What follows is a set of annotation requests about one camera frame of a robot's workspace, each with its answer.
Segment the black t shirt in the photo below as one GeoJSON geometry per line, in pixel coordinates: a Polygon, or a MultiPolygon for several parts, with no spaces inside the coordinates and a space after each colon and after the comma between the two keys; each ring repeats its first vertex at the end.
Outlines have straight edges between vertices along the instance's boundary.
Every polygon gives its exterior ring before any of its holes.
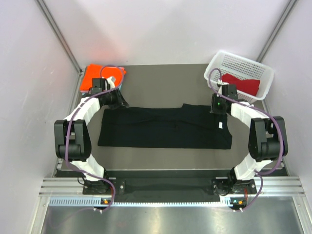
{"type": "Polygon", "coordinates": [[[98,146],[229,150],[232,135],[226,115],[210,106],[106,109],[98,146]]]}

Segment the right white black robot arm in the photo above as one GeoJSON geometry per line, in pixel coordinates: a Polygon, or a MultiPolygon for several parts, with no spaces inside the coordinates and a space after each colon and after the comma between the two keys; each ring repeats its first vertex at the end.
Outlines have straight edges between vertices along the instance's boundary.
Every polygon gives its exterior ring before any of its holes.
{"type": "Polygon", "coordinates": [[[288,153],[285,120],[281,116],[269,117],[264,111],[238,99],[234,84],[222,83],[212,95],[211,113],[240,120],[249,127],[248,151],[243,161],[228,175],[228,188],[239,193],[248,187],[257,172],[288,153]]]}

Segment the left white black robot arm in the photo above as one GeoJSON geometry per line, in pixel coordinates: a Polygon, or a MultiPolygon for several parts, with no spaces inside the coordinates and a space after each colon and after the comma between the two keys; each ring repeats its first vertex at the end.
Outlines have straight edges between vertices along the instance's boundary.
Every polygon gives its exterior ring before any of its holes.
{"type": "Polygon", "coordinates": [[[88,124],[103,106],[110,110],[129,106],[121,94],[121,85],[115,81],[112,75],[93,78],[89,92],[74,111],[54,123],[56,156],[64,159],[70,169],[84,174],[84,188],[92,194],[113,190],[106,169],[92,155],[88,124]]]}

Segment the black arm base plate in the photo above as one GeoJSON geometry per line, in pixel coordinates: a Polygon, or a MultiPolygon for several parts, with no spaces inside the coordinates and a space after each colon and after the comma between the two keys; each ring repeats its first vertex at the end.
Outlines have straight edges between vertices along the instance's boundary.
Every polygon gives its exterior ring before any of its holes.
{"type": "Polygon", "coordinates": [[[254,195],[254,180],[237,181],[229,170],[108,170],[115,202],[214,202],[221,195],[254,195]]]}

